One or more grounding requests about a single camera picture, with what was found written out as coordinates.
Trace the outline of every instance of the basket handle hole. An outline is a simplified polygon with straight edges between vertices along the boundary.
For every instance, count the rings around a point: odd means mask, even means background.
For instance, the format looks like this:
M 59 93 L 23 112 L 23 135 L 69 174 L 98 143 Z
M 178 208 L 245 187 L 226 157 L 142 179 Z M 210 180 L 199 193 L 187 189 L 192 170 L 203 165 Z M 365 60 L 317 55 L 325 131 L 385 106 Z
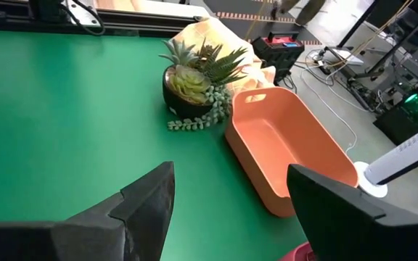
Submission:
M 260 102 L 266 98 L 265 94 L 249 95 L 245 99 L 245 103 Z

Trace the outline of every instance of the red object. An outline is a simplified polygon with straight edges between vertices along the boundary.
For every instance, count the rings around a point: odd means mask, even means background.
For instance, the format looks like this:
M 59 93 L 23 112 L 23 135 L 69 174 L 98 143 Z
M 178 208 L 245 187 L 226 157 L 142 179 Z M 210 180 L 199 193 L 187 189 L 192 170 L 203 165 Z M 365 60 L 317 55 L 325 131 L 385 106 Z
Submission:
M 272 39 L 272 42 L 270 42 L 268 39 L 267 39 L 267 37 L 264 37 L 264 38 L 262 38 L 266 43 L 268 43 L 268 44 L 297 44 L 298 46 L 301 46 L 302 45 L 302 43 L 301 42 L 298 42 L 298 41 L 295 41 L 295 40 L 292 40 L 291 39 L 291 37 L 289 37 L 289 36 L 283 36 L 283 37 L 274 37 L 273 39 Z
M 311 245 L 306 242 L 293 249 L 279 261 L 317 261 L 317 259 L 312 252 Z

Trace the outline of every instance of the succulent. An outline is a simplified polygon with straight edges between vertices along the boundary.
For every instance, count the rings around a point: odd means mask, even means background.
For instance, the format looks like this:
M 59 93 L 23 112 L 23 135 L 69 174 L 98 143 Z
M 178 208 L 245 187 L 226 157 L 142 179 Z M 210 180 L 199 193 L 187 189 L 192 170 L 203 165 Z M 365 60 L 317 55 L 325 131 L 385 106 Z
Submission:
M 226 86 L 211 86 L 205 95 L 208 98 L 208 101 L 213 105 L 212 109 L 207 114 L 192 120 L 172 120 L 167 124 L 168 129 L 171 131 L 202 130 L 223 121 L 230 115 L 231 94 Z
M 175 73 L 169 77 L 169 82 L 170 87 L 188 102 L 204 104 L 208 100 L 205 92 L 210 87 L 210 81 L 196 69 L 177 65 Z
M 209 58 L 205 61 L 205 64 L 201 69 L 202 73 L 210 79 L 210 82 L 214 86 L 223 86 L 227 83 L 244 78 L 244 76 L 238 76 L 236 72 L 237 67 L 241 62 L 241 59 L 239 58 L 246 53 L 247 49 L 240 48 L 232 51 L 229 55 L 216 60 L 221 48 L 222 45 L 218 45 L 211 50 L 212 52 Z
M 188 66 L 198 60 L 198 56 L 192 51 L 194 45 L 185 46 L 185 41 L 179 43 L 175 39 L 169 41 L 163 41 L 167 46 L 171 55 L 159 54 L 159 57 L 169 59 L 174 65 Z
M 175 73 L 169 76 L 169 87 L 182 99 L 194 104 L 212 104 L 212 109 L 202 117 L 195 119 L 173 120 L 168 122 L 172 131 L 202 130 L 219 123 L 230 114 L 231 93 L 226 84 L 240 80 L 237 75 L 240 57 L 247 49 L 240 48 L 229 55 L 218 58 L 222 45 L 205 45 L 195 54 L 194 46 L 185 46 L 184 42 L 165 41 L 171 55 L 161 54 L 175 64 Z

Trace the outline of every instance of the beige cloth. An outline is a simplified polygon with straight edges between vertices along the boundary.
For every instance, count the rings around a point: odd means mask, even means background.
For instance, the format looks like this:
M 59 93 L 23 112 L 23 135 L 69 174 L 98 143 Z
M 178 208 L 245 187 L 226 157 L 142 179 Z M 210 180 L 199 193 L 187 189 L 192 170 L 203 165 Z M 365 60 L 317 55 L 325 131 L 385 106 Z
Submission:
M 135 12 L 134 5 L 140 6 L 141 0 L 94 0 L 97 9 Z
M 204 39 L 212 46 L 223 44 L 219 57 L 224 57 L 239 47 L 245 47 L 247 53 L 243 55 L 243 61 L 239 64 L 239 74 L 246 77 L 228 85 L 229 90 L 234 94 L 242 90 L 274 87 L 275 67 L 261 69 L 262 62 L 254 55 L 253 47 L 216 18 L 206 18 L 202 22 L 188 25 L 174 38 L 177 41 L 185 40 L 187 46 L 195 44 L 195 51 L 201 48 Z

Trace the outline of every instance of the white cylinder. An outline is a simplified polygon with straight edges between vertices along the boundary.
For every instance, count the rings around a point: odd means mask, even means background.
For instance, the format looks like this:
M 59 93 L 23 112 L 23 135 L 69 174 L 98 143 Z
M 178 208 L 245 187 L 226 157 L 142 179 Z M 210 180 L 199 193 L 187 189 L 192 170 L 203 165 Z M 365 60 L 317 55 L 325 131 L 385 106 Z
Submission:
M 385 197 L 388 194 L 388 185 L 385 184 L 380 186 L 370 183 L 370 181 L 364 175 L 364 172 L 368 166 L 369 164 L 365 162 L 354 162 L 354 167 L 357 170 L 359 188 L 369 195 L 375 196 L 377 198 Z
M 401 145 L 372 162 L 364 171 L 364 175 L 373 184 L 385 184 L 410 171 L 411 165 L 418 162 L 418 134 L 412 136 Z

